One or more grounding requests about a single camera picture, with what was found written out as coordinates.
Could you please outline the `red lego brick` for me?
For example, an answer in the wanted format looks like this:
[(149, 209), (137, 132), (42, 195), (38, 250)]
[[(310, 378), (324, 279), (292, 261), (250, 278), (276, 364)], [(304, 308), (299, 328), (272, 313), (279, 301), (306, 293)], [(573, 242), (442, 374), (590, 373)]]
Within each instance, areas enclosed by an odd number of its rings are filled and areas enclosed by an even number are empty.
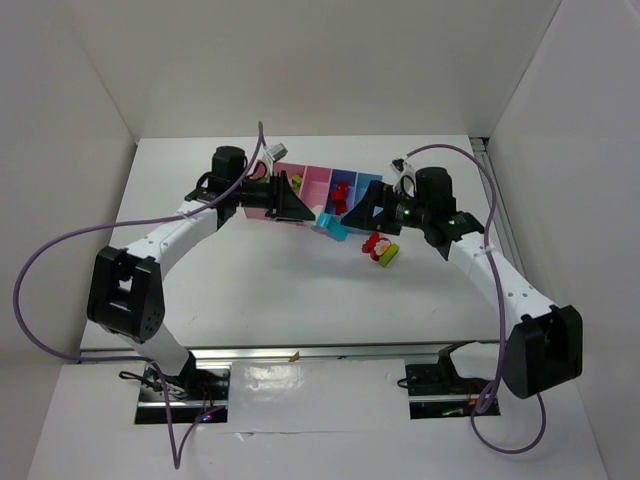
[(343, 215), (347, 212), (347, 203), (345, 200), (338, 200), (335, 202), (335, 213), (337, 215)]
[(335, 205), (338, 200), (345, 200), (347, 202), (349, 185), (346, 182), (339, 182), (336, 187), (330, 192), (330, 199)]

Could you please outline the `lime green base brick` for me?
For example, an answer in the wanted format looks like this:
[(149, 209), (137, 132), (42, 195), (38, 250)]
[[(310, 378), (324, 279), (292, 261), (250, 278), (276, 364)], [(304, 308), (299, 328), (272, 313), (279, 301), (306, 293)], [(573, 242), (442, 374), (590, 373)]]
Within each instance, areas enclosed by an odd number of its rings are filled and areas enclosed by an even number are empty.
[(395, 243), (385, 245), (379, 256), (378, 263), (382, 267), (387, 267), (399, 253), (399, 246)]

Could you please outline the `small pink container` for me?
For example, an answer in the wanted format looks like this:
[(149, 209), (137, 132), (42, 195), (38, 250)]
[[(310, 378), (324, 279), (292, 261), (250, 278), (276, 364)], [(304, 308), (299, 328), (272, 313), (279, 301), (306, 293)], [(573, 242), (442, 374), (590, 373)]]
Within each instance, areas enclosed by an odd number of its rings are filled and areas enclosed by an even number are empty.
[(332, 170), (330, 168), (312, 165), (306, 167), (299, 197), (309, 209), (320, 208), (323, 210), (325, 208), (331, 174)]

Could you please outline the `front aluminium rail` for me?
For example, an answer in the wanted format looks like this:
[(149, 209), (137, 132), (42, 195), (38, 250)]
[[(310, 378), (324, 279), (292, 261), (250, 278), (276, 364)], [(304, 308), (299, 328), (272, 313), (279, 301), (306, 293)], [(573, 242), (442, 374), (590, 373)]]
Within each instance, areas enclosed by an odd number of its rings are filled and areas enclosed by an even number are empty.
[(321, 359), (362, 360), (376, 358), (403, 358), (410, 362), (414, 358), (436, 358), (440, 350), (455, 345), (472, 343), (466, 341), (443, 341), (425, 343), (373, 343), (373, 344), (335, 344), (302, 346), (244, 346), (244, 347), (189, 347), (199, 361), (285, 361), (299, 355), (300, 361)]

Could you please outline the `red flower lego figure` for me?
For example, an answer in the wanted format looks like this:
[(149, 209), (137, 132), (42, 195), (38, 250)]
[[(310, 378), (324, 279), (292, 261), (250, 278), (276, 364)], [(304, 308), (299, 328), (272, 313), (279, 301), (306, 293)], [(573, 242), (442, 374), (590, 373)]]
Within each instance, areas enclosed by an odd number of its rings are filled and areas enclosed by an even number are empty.
[(392, 242), (378, 232), (372, 233), (361, 246), (361, 252), (370, 257), (374, 262), (378, 262)]

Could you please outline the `right side aluminium rail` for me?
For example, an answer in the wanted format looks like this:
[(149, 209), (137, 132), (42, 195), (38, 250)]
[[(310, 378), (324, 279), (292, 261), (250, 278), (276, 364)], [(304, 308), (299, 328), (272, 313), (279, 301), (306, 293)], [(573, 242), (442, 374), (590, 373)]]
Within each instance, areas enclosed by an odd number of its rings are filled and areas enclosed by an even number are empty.
[(520, 273), (524, 272), (523, 264), (515, 242), (513, 229), (509, 221), (505, 203), (500, 192), (495, 170), (488, 151), (489, 139), (485, 137), (470, 137), (470, 144), (476, 160), (483, 166), (489, 175), (489, 180), (480, 174), (482, 184), (487, 195), (489, 204), (495, 202), (495, 214), (492, 229), (493, 242), (499, 246), (506, 259)]

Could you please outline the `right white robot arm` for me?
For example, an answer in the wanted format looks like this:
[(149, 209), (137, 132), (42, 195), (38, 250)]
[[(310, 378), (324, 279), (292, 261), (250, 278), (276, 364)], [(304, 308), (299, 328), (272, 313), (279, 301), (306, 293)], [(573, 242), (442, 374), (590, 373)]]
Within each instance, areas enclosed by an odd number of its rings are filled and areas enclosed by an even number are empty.
[(343, 225), (397, 235), (421, 231), (426, 242), (464, 273), (499, 315), (500, 340), (451, 345), (440, 353), (454, 379), (497, 378), (527, 399), (578, 378), (583, 371), (583, 320), (538, 292), (487, 239), (471, 214), (458, 210), (452, 180), (441, 167), (419, 170), (407, 194), (373, 181), (342, 217)]

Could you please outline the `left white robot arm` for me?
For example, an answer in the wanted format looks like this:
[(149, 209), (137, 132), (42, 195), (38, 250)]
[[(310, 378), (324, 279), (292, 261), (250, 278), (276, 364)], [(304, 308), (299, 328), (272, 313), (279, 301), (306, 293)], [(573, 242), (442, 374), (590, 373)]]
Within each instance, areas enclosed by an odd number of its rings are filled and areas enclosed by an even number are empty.
[(296, 195), (286, 173), (273, 166), (287, 153), (282, 144), (266, 149), (261, 180), (251, 178), (245, 152), (222, 146), (211, 168), (186, 195), (176, 214), (144, 238), (96, 256), (87, 305), (89, 320), (124, 339), (156, 364), (168, 383), (188, 395), (219, 377), (200, 370), (192, 352), (180, 345), (164, 323), (163, 280), (201, 241), (216, 233), (240, 207), (261, 209), (265, 217), (286, 222), (314, 220)]

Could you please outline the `teal lego piece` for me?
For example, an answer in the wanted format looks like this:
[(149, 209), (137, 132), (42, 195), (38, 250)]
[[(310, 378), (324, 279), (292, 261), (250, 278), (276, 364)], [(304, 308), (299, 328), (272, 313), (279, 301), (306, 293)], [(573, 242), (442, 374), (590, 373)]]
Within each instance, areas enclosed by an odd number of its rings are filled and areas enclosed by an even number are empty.
[(320, 213), (311, 229), (338, 242), (345, 241), (349, 234), (347, 228), (340, 224), (340, 218), (328, 213)]

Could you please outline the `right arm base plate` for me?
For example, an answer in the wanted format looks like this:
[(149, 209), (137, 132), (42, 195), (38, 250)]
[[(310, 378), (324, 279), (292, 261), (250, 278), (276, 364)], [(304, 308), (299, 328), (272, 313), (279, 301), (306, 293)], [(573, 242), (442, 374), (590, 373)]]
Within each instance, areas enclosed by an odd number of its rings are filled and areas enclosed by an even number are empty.
[(408, 394), (412, 420), (471, 416), (489, 380), (458, 374), (451, 354), (468, 344), (470, 341), (458, 342), (441, 349), (436, 363), (405, 366), (405, 377), (396, 385)]

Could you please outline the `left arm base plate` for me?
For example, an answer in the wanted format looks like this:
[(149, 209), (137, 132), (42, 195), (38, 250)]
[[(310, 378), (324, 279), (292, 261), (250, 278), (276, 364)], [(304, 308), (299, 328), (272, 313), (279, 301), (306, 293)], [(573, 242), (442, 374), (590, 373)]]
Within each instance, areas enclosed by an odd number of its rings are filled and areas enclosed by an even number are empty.
[(230, 370), (222, 368), (208, 371), (204, 380), (195, 387), (184, 389), (166, 379), (168, 395), (164, 395), (158, 373), (147, 366), (141, 375), (135, 374), (139, 394), (134, 415), (136, 425), (165, 425), (167, 420), (165, 398), (168, 398), (172, 422), (190, 424), (201, 416), (202, 423), (226, 423)]

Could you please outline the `green long lego brick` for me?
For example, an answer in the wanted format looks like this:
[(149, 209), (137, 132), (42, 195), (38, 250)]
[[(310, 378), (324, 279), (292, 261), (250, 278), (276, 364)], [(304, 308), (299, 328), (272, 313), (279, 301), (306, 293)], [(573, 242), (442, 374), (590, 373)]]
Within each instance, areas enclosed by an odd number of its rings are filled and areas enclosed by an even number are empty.
[(299, 194), (302, 187), (303, 177), (301, 175), (293, 175), (291, 178), (291, 187), (295, 194)]

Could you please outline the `purple container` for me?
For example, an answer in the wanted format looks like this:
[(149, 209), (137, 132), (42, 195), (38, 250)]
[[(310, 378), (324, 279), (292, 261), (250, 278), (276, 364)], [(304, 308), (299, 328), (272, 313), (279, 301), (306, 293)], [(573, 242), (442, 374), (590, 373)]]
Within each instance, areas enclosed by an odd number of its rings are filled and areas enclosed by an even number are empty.
[(331, 171), (325, 212), (342, 215), (355, 205), (357, 173), (355, 171), (333, 169)]

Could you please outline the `aluminium rail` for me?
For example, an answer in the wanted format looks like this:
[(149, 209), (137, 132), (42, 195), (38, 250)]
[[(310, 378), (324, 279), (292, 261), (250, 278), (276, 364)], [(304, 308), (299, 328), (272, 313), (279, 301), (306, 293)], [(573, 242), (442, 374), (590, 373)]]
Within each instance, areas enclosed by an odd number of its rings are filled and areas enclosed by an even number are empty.
[(300, 361), (321, 359), (362, 360), (376, 358), (403, 358), (410, 362), (414, 358), (436, 358), (440, 350), (455, 345), (472, 343), (466, 341), (443, 341), (425, 343), (373, 343), (373, 344), (335, 344), (302, 346), (244, 346), (244, 347), (189, 347), (199, 361), (285, 361), (299, 355)]
[(480, 174), (482, 184), (487, 195), (489, 204), (495, 202), (495, 214), (492, 229), (493, 242), (499, 246), (506, 259), (520, 273), (524, 272), (523, 264), (515, 242), (513, 229), (509, 221), (505, 203), (500, 192), (495, 170), (488, 151), (489, 139), (485, 137), (470, 137), (470, 144), (476, 160), (483, 166), (489, 175), (489, 180)]

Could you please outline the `large pink container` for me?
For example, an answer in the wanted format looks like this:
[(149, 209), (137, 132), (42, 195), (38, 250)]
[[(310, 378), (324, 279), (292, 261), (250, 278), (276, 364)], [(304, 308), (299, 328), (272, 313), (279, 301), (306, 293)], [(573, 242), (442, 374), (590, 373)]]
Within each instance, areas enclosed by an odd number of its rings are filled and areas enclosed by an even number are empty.
[(255, 187), (243, 203), (245, 217), (249, 220), (279, 222), (311, 222), (315, 214), (300, 198), (304, 168), (301, 165), (276, 165), (272, 173), (267, 172), (263, 162), (256, 172), (248, 177), (248, 185)]

